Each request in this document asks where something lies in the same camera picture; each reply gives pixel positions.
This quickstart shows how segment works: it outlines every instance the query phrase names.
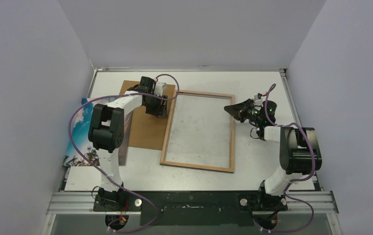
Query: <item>wooden frame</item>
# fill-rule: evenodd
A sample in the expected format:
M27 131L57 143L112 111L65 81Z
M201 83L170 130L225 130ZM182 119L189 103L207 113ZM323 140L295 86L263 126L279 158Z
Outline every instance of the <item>wooden frame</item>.
M180 90L179 95L192 95L192 96L203 96L203 97L212 97L212 98L224 98L229 99L231 104L235 104L235 96L232 94L219 94L219 93L208 93L208 92L195 92L195 91L184 91ZM163 148L161 155L161 165L171 165L171 166L180 166L187 168L195 169L205 169L205 170L214 170L222 171L228 173L234 173L234 143L235 143L235 120L233 117L230 117L230 158L229 158L229 167L217 167L217 166L208 166L208 165L197 165L197 164L188 164L188 163L178 163L166 161L166 153L169 145L169 136L171 133L172 120L175 112L176 100L172 101L172 104L169 108L169 117L168 124L166 126L165 138L163 140Z

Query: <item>black joint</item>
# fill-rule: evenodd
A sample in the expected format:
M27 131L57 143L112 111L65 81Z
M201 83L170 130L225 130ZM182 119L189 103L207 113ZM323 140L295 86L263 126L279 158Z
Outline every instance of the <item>black joint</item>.
M248 120L252 126L258 128L256 133L261 140L264 140L264 128L266 126L272 126L267 119L267 116L273 123L275 123L276 108L277 104L270 100L267 102L264 101L262 106L259 107L254 105L253 99L247 99L246 101L238 104L225 106L224 110L241 123Z
M102 122L110 120L110 126ZM93 108L92 120L89 128L89 141L95 149L105 149L113 153L123 142L124 109L111 108L104 104L96 104Z
M142 76L140 78L139 85L135 85L134 87L131 87L128 89L128 91L135 91L140 93L147 93L147 94L153 94L153 91L155 89L156 81L150 77Z
M146 113L154 116L163 116L167 117L166 112L166 100L158 99L157 97L148 96L145 98L144 106L146 107Z
M322 166L322 156L319 150L315 129L303 128L312 145L315 170ZM293 127L282 127L280 131L280 166L286 174L301 173L307 175L312 170L312 155L307 148L306 140L301 132Z
M284 206L281 203L281 199L284 196L272 196L266 193L266 189L264 186L265 180L263 180L260 184L260 187L257 191L257 203L254 206L255 211L271 211L276 210L276 206L280 207L280 211L286 211L287 206Z
M100 197L100 204L107 205L115 210L123 209L127 201L127 196L121 189L110 192L100 188L97 194Z

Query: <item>photo poster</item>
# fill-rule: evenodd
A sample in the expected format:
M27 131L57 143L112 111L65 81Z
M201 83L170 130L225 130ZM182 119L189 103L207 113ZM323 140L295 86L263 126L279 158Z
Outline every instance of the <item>photo poster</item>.
M81 104L85 104L90 100L90 98L83 98L81 100ZM80 149L84 156L86 156L90 161L92 161L96 165L99 165L98 155L96 150L93 148L93 143L91 143L88 138L93 108L96 104L107 104L114 100L115 98L102 99L86 105L83 109L78 111L78 113L75 115L71 123L73 127L71 135L76 146L78 147L78 149ZM125 116L124 122L125 124L123 143L118 151L119 165L126 165L130 126L132 123L132 113L129 113ZM70 142L66 150L66 154L64 156L63 166L90 166L90 163L84 160L77 153L77 151L74 149Z

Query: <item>glass panel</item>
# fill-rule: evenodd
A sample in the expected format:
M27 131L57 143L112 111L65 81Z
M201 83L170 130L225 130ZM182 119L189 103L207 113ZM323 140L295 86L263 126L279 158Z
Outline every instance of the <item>glass panel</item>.
M51 235L110 235L106 232L104 215L57 215ZM309 214L279 214L279 224L275 230L293 229L304 225L310 218ZM139 226L140 215L131 215L124 230L131 230ZM151 226L136 233L137 235L153 234L259 234L258 227L239 227L237 225L220 226ZM326 214L316 214L313 222L298 233L292 235L331 235Z
M178 96L166 161L230 167L230 99Z

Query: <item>picture frame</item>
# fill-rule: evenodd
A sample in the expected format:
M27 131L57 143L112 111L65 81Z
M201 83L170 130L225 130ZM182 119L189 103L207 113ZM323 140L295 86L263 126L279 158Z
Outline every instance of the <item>picture frame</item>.
M190 95L190 96L198 96L198 97L227 99L227 100L230 101L230 103L227 104L227 105L235 104L235 96L232 95L232 94L219 94L219 93L180 90L178 95ZM182 163L182 162L169 161L169 160L166 159L167 152L168 152L169 145L170 145L170 135L171 135L171 129L172 129L173 119L174 119L174 115L175 115L175 107L176 107L177 99L175 99L171 103L171 106L170 106L170 109L169 109L168 123L167 123L167 127L166 127L165 138L164 138L164 141L163 141L163 148L162 148L160 164L161 165L169 165L169 166L178 166L178 167L187 167L187 168L194 168L194 169L203 169L203 170L212 170L212 171L234 173L235 120L234 120L233 117L229 116L227 113L226 113L226 116L229 117L229 123L230 123L230 131L229 131L230 142L229 142L228 167L219 167L219 166L204 165L204 164Z

